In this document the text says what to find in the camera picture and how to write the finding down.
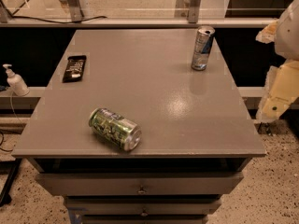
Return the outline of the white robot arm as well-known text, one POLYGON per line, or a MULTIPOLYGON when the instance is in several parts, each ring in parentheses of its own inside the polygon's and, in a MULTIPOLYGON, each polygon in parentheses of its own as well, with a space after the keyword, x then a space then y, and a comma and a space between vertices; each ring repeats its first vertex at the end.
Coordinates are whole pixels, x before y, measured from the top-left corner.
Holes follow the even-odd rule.
POLYGON ((256 119, 274 121, 299 97, 299 0, 293 0, 277 21, 263 28, 256 40, 273 42, 275 53, 286 59, 280 67, 271 66, 256 119))

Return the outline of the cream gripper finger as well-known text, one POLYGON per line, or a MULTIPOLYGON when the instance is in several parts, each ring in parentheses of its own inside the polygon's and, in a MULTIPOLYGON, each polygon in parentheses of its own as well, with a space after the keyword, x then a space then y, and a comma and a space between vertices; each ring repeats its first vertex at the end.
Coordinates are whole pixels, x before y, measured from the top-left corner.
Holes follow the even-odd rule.
POLYGON ((275 41, 278 22, 273 21, 264 27, 255 37, 258 42, 269 44, 275 41))
POLYGON ((271 66, 265 80, 265 94, 256 114, 261 122, 271 122, 299 97, 299 62, 288 60, 280 67, 271 66))

